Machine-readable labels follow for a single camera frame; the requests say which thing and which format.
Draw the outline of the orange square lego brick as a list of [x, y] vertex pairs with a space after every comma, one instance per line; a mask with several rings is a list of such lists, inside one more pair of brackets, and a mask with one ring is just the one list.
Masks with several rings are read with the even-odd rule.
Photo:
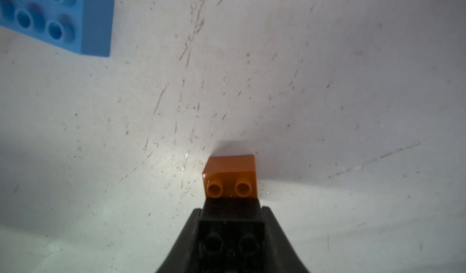
[[211, 156], [202, 178], [206, 198], [258, 198], [254, 155]]

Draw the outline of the black square lego brick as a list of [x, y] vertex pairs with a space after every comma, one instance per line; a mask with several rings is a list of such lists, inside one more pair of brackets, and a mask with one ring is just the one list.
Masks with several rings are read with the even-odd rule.
[[209, 198], [200, 214], [201, 273], [262, 273], [265, 221], [254, 198]]

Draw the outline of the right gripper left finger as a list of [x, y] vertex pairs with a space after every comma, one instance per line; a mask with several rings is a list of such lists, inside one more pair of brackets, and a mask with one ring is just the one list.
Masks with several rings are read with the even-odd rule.
[[199, 221], [201, 209], [194, 209], [157, 273], [199, 273]]

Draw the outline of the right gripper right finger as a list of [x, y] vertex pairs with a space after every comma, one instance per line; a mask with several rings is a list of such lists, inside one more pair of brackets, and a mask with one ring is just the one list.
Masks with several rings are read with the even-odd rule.
[[309, 273], [287, 239], [277, 218], [269, 207], [262, 207], [265, 221], [265, 273]]

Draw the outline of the blue long lego brick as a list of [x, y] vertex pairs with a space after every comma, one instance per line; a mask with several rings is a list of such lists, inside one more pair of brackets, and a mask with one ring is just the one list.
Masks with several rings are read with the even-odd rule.
[[1, 26], [67, 51], [108, 58], [114, 0], [1, 0]]

